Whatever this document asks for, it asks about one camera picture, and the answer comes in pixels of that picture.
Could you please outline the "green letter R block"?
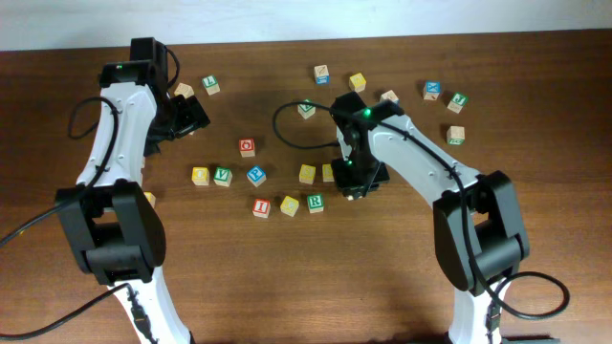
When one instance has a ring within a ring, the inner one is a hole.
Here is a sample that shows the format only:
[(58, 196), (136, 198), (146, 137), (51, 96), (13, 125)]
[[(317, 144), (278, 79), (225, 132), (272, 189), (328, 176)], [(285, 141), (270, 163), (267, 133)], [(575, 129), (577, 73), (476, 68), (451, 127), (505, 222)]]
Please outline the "green letter R block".
[(324, 201), (321, 194), (307, 196), (307, 205), (310, 213), (318, 213), (324, 210)]

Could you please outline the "red letter I block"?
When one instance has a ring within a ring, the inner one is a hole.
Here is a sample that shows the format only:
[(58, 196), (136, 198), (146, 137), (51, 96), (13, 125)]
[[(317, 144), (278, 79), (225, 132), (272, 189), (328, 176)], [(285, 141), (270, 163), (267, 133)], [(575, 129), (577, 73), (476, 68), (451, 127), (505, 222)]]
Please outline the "red letter I block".
[(252, 213), (255, 217), (268, 218), (271, 211), (271, 203), (265, 199), (256, 199), (253, 204)]

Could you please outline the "yellow letter C block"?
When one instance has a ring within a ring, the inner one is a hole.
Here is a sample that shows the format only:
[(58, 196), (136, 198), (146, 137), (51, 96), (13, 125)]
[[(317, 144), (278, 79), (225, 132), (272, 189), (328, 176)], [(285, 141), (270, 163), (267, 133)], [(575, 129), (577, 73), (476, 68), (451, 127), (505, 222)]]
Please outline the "yellow letter C block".
[(299, 209), (299, 200), (291, 196), (286, 196), (280, 205), (281, 212), (290, 217), (294, 217), (298, 209)]

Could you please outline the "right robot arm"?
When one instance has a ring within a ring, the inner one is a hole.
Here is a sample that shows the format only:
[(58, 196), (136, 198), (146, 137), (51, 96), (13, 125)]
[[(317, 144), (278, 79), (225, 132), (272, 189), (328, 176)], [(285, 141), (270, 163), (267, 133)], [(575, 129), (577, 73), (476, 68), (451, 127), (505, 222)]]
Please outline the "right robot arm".
[(336, 98), (330, 114), (342, 154), (332, 169), (344, 197), (365, 197), (394, 169), (431, 207), (436, 259), (454, 287), (446, 342), (503, 342), (505, 293), (530, 253), (510, 178), (457, 161), (390, 100), (369, 107), (350, 92)]

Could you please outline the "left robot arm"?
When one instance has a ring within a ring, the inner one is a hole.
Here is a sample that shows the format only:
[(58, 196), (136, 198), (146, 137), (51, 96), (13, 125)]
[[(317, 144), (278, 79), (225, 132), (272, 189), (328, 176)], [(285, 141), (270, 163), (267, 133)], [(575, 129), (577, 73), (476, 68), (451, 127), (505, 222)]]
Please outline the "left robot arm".
[(76, 186), (55, 195), (77, 265), (117, 296), (142, 343), (193, 340), (164, 280), (164, 226), (142, 191), (145, 158), (210, 123), (196, 97), (169, 95), (173, 56), (134, 38), (128, 61), (104, 66), (92, 151)]

